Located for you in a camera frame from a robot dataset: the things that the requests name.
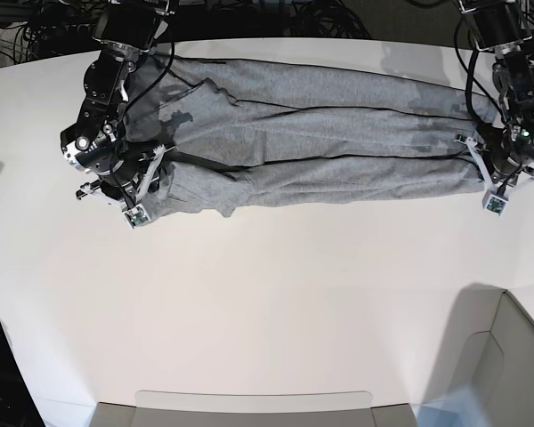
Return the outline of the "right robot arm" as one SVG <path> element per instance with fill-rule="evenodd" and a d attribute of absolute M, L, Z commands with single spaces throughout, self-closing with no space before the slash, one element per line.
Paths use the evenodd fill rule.
<path fill-rule="evenodd" d="M 139 163 L 157 157 L 152 143 L 146 149 L 126 152 L 125 114 L 157 84 L 136 98 L 128 93 L 130 77 L 155 46 L 161 24 L 169 25 L 176 1 L 110 1 L 93 32 L 101 52 L 84 76 L 85 98 L 77 121 L 61 132 L 61 153 L 70 165 L 92 172 L 98 181 L 84 185 L 78 195 L 96 196 L 133 209 L 147 186 L 135 185 Z"/>

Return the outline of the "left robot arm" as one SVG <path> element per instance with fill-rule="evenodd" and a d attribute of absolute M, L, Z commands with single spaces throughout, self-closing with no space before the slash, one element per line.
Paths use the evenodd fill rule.
<path fill-rule="evenodd" d="M 467 69 L 465 99 L 484 140 L 481 159 L 494 182 L 514 184 L 534 164 L 534 65 L 522 49 L 531 39 L 529 24 L 516 1 L 456 1 L 454 5 L 476 46 Z M 498 92 L 501 129 L 483 121 L 473 109 L 473 74 L 481 52 L 495 55 L 492 81 Z"/>

